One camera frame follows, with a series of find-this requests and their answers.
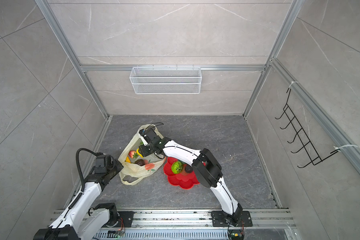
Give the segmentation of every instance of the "white wire basket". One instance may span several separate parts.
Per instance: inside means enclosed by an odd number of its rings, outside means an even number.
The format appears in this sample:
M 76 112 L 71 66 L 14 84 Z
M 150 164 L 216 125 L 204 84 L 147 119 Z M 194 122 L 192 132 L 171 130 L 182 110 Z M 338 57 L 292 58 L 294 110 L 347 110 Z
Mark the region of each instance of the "white wire basket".
M 200 93 L 200 67 L 134 67 L 130 80 L 136 94 Z

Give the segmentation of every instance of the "cable tie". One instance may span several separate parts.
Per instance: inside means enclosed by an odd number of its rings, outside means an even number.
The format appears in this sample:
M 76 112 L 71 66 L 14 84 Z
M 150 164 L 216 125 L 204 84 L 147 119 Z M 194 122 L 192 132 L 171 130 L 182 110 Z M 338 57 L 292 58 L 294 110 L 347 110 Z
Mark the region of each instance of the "cable tie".
M 340 148 L 343 148 L 343 147 L 359 147 L 359 146 L 354 145 L 354 144 L 346 144 L 346 145 L 343 145 L 343 146 L 341 146 L 341 147 L 335 147 L 335 146 L 333 146 L 333 147 L 335 148 L 335 150 L 341 151 Z
M 292 81 L 288 88 L 291 88 L 292 84 L 294 84 L 294 83 L 298 83 L 298 82 Z

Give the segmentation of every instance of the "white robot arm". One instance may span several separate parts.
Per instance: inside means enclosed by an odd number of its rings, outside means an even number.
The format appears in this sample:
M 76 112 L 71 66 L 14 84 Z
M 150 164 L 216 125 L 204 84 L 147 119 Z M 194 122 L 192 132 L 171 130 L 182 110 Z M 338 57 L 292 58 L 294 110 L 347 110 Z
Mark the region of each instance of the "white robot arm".
M 243 208 L 228 190 L 221 173 L 221 166 L 208 149 L 195 150 L 182 146 L 168 137 L 161 139 L 151 127 L 141 129 L 139 134 L 143 141 L 143 145 L 139 146 L 139 153 L 142 156 L 152 153 L 164 154 L 192 166 L 197 180 L 203 186 L 210 188 L 219 200 L 226 223 L 238 226 Z M 95 166 L 86 178 L 82 176 L 79 163 L 79 152 L 82 150 L 96 156 Z M 83 224 L 81 221 L 104 187 L 122 170 L 122 164 L 110 155 L 95 153 L 84 148 L 77 151 L 76 164 L 82 185 L 81 191 L 48 228 L 38 230 L 34 240 L 90 240 L 102 226 L 115 227 L 120 223 L 120 216 L 114 203 L 98 204 Z
M 203 186 L 209 187 L 219 200 L 223 212 L 226 213 L 227 221 L 233 225 L 241 221 L 243 209 L 228 190 L 221 172 L 221 165 L 208 149 L 195 150 L 182 146 L 168 137 L 161 139 L 152 127 L 141 129 L 139 134 L 143 142 L 143 145 L 139 147 L 139 153 L 142 156 L 152 153 L 164 154 L 192 166 L 197 180 Z

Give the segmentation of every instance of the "white plastic bag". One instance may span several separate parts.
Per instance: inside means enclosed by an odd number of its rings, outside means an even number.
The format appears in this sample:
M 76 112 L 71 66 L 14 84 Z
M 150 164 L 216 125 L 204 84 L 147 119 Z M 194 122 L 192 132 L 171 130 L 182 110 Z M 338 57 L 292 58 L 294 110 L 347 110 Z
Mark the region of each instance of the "white plastic bag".
M 139 131 L 141 129 L 145 129 L 146 127 L 148 127 L 150 125 L 151 124 L 141 126 L 137 130 L 137 133 L 133 136 L 133 138 L 129 142 L 129 144 L 125 147 L 124 151 L 120 154 L 120 157 L 118 160 L 119 160 L 119 162 L 121 162 L 121 164 L 124 166 L 124 168 L 119 172 L 119 176 L 120 176 L 121 182 L 125 185 L 136 185 L 141 180 L 143 180 L 144 177 L 148 177 L 149 175 L 154 174 L 165 161 L 165 159 L 159 159 L 154 154 L 151 154 L 146 157 L 138 157 L 138 158 L 130 159 L 131 163 L 125 161 L 127 159 L 127 157 L 129 157 L 128 156 L 129 151 L 136 151 L 139 148 L 139 146 L 141 145 Z M 163 138 L 163 135 L 161 135 L 158 132 L 157 128 L 155 130 L 155 133 L 159 137 Z M 138 159 L 145 159 L 145 160 L 149 161 L 149 163 L 144 166 L 139 166 L 137 164 L 134 164 L 134 161 L 136 161 Z M 134 180 L 133 182 L 124 181 L 123 179 L 126 176 L 137 177 L 137 179 Z

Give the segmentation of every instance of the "red plate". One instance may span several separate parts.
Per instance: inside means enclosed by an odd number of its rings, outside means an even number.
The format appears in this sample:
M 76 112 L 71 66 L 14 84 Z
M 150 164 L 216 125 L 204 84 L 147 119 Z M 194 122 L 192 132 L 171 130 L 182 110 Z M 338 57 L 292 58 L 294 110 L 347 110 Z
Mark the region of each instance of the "red plate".
M 179 186 L 182 189 L 191 189 L 193 185 L 200 184 L 196 178 L 195 172 L 189 174 L 181 172 L 174 174 L 171 170 L 171 166 L 177 159 L 174 157 L 168 157 L 167 162 L 164 165 L 164 174 L 168 176 L 168 182 L 173 186 Z

